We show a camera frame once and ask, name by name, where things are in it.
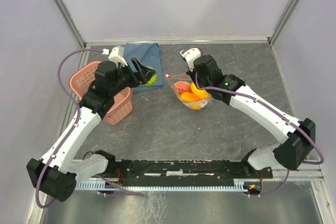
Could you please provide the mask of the red watermelon slice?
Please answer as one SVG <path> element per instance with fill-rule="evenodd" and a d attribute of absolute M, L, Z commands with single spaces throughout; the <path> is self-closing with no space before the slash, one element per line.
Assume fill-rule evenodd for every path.
<path fill-rule="evenodd" d="M 179 94 L 182 94 L 184 92 L 192 92 L 191 90 L 191 84 L 186 81 L 178 81 L 174 84 L 175 88 L 177 89 Z"/>

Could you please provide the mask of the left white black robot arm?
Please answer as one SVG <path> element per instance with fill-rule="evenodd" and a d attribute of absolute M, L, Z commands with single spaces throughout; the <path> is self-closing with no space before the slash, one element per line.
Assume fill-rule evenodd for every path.
<path fill-rule="evenodd" d="M 43 192 L 54 200 L 67 200 L 77 184 L 97 174 L 112 176 L 115 157 L 98 151 L 90 158 L 74 164 L 73 158 L 90 132 L 103 120 L 114 105 L 114 97 L 125 88 L 135 88 L 152 81 L 156 71 L 136 58 L 131 68 L 126 62 L 102 61 L 97 65 L 87 92 L 76 105 L 76 114 L 55 144 L 39 160 L 32 158 L 26 168 L 35 199 Z"/>

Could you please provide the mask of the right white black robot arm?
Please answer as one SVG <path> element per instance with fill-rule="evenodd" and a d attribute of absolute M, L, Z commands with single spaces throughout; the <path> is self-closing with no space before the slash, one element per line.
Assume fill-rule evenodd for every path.
<path fill-rule="evenodd" d="M 282 112 L 237 76 L 223 74 L 210 55 L 186 54 L 183 59 L 188 65 L 187 74 L 199 89 L 247 114 L 277 140 L 275 145 L 247 154 L 247 161 L 241 164 L 243 175 L 254 177 L 260 170 L 274 165 L 296 170 L 304 162 L 315 144 L 316 125 L 312 120 L 301 121 Z"/>

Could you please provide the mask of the clear zip bag red zipper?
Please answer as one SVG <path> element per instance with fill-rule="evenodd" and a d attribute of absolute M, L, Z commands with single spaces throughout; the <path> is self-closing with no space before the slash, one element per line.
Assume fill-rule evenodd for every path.
<path fill-rule="evenodd" d="M 177 75 L 166 74 L 165 77 L 175 96 L 191 110 L 201 110 L 213 100 L 207 91 L 198 89 L 185 72 Z"/>

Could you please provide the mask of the green custard apple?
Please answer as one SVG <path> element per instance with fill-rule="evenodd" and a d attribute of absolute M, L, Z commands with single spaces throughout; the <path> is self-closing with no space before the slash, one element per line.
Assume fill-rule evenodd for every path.
<path fill-rule="evenodd" d="M 154 74 L 151 77 L 151 79 L 146 84 L 144 84 L 144 86 L 148 87 L 148 86 L 153 86 L 156 83 L 156 81 L 157 81 L 157 73 L 156 73 L 156 70 L 153 67 L 147 66 L 147 68 L 149 68 L 149 69 L 151 69 L 151 70 L 154 71 Z"/>

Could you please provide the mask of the orange mango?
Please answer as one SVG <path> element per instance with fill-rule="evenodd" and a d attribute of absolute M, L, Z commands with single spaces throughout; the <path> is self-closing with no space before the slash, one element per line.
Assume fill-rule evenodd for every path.
<path fill-rule="evenodd" d="M 183 102 L 196 102 L 200 100 L 200 97 L 192 92 L 183 92 L 180 96 Z"/>

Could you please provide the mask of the yellow lemon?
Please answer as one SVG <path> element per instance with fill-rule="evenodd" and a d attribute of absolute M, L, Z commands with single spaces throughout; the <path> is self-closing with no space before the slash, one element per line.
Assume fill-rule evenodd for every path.
<path fill-rule="evenodd" d="M 200 100 L 202 102 L 202 105 L 199 105 L 199 104 L 192 105 L 191 109 L 200 110 L 205 105 L 207 105 L 207 98 L 209 98 L 209 95 L 208 95 L 206 90 L 198 89 L 194 83 L 191 84 L 191 90 L 196 96 L 198 96 L 200 98 Z"/>

